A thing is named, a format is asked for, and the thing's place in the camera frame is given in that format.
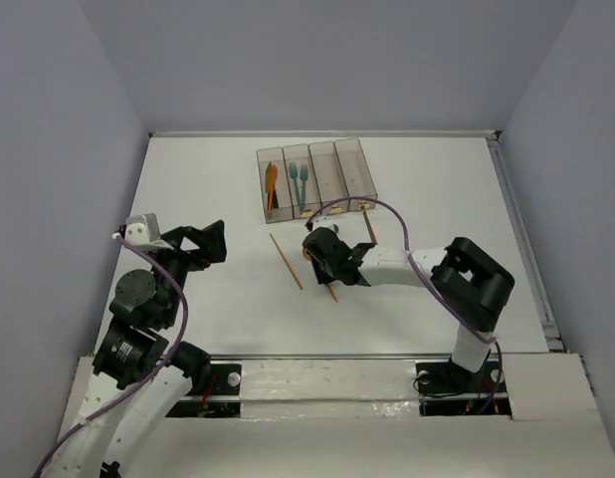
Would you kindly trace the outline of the orange chopstick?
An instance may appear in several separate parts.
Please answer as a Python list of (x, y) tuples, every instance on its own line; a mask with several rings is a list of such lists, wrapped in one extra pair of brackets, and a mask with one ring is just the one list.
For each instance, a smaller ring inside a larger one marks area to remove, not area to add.
[(363, 219), (364, 219), (364, 222), (365, 222), (365, 226), (366, 226), (369, 238), (370, 238), (372, 244), (377, 245), (378, 244), (377, 237), (376, 237), (376, 234), (374, 232), (373, 226), (371, 224), (371, 221), (370, 221), (370, 218), (369, 218), (369, 215), (368, 215), (368, 211), (367, 210), (363, 210), (362, 214), (363, 214)]

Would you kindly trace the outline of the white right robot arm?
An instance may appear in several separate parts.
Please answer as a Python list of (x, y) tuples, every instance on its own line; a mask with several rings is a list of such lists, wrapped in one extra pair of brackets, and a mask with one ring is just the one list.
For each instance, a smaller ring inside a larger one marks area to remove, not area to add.
[(396, 285), (430, 292), (459, 322), (447, 366), (449, 383), (469, 390), (483, 379), (515, 279), (475, 242), (456, 237), (444, 248), (414, 252), (370, 242), (350, 247), (338, 237), (335, 226), (312, 226), (303, 248), (320, 284)]

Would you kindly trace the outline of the yellow chopstick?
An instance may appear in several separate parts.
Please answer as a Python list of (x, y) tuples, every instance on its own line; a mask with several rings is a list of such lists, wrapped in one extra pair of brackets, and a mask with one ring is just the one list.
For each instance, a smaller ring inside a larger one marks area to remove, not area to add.
[(276, 237), (274, 236), (273, 233), (269, 233), (269, 237), (271, 238), (273, 244), (275, 245), (280, 257), (282, 258), (282, 261), (284, 262), (284, 264), (286, 265), (288, 271), (290, 272), (294, 282), (296, 283), (297, 287), (299, 288), (299, 290), (303, 290), (303, 284), (301, 282), (301, 280), (299, 279), (299, 276), (297, 275), (296, 271), (294, 270), (292, 264), (290, 263), (290, 261), (288, 260), (286, 254), (284, 253), (284, 251), (282, 250), (279, 242), (277, 241)]

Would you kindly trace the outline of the yellow plastic spoon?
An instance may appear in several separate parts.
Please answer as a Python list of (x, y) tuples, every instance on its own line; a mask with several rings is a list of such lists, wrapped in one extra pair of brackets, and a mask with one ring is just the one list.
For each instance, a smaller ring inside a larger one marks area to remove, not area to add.
[[(308, 252), (308, 250), (306, 248), (303, 248), (302, 250), (303, 252), (303, 256), (307, 261), (311, 261), (311, 256)], [(334, 300), (335, 303), (338, 303), (338, 298), (332, 288), (332, 286), (330, 284), (324, 284), (324, 286), (327, 288), (329, 294), (331, 295), (332, 299)]]

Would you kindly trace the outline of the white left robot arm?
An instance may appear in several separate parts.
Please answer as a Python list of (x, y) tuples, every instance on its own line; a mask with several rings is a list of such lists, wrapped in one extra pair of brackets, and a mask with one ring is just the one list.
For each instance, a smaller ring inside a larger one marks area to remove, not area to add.
[(113, 233), (149, 266), (118, 279), (83, 402), (35, 476), (127, 476), (179, 399), (207, 387), (211, 357), (183, 339), (189, 319), (184, 285), (189, 273), (225, 261), (224, 234), (221, 220), (161, 232), (153, 213), (131, 216)]

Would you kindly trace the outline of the orange plastic knife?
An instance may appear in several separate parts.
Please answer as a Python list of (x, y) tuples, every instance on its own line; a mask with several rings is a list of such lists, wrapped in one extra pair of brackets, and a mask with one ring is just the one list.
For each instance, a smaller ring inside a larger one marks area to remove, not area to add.
[(268, 194), (268, 209), (274, 210), (279, 207), (277, 199), (276, 183), (278, 179), (278, 169), (275, 164), (269, 163), (266, 169), (266, 188)]

